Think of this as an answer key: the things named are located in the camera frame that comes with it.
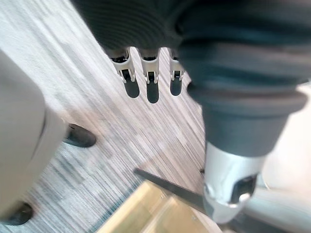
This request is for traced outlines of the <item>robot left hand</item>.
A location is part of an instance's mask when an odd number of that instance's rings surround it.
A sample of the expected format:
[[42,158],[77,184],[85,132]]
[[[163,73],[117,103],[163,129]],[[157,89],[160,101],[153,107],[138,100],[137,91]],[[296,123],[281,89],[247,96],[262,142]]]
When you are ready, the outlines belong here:
[[203,202],[216,223],[232,220],[252,197],[266,156],[291,113],[297,86],[311,75],[308,0],[75,0],[110,59],[160,47],[188,73],[188,94],[206,130]]

